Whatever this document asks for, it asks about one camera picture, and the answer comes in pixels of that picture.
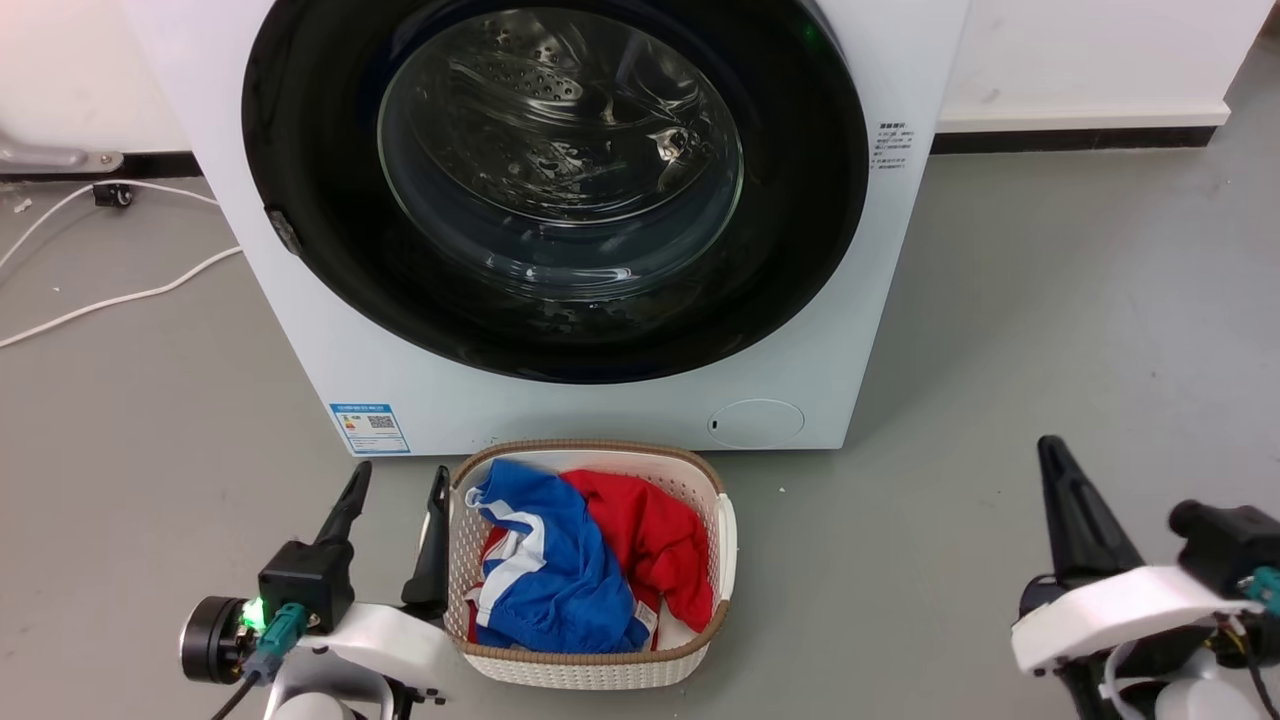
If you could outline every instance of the washing machine door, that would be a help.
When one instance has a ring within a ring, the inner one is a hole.
[[[768,336],[867,190],[858,94],[792,0],[280,0],[243,129],[273,224],[335,293],[549,382]]]

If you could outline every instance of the blue clothing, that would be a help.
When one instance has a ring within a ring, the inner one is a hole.
[[[481,644],[571,653],[644,647],[649,630],[634,616],[627,579],[572,486],[494,460],[466,503],[508,530],[497,557],[484,561],[476,602]]]

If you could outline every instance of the front-loading washing machine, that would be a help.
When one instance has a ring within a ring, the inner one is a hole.
[[[844,443],[968,0],[128,0],[357,455]]]

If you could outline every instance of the gray floor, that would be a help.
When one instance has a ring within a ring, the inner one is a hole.
[[[931,161],[846,448],[710,456],[740,579],[687,683],[573,694],[457,661],[422,715],[1074,717],[1009,650],[1048,570],[1037,436],[1068,438],[1152,562],[1183,498],[1280,514],[1276,47],[1229,102],[1206,150]],[[63,192],[0,191],[0,247]],[[154,192],[50,231],[0,287],[0,338],[233,243],[216,209]],[[179,675],[188,610],[252,594],[352,465],[243,259],[0,350],[0,409],[4,715],[207,716],[228,693]],[[364,600],[396,600],[433,465],[378,464]]]

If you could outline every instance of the laundry basket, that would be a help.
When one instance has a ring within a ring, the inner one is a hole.
[[[552,473],[590,469],[643,478],[689,505],[707,527],[709,580],[716,611],[690,642],[653,652],[564,655],[475,644],[467,641],[463,594],[481,578],[477,557],[492,525],[466,506],[466,491],[483,483],[494,459],[516,460]],[[530,441],[498,445],[472,455],[454,474],[449,523],[449,610],[444,629],[476,670],[507,683],[543,688],[622,691],[672,685],[698,667],[719,630],[733,594],[737,524],[724,487],[701,457],[682,450],[613,441]]]

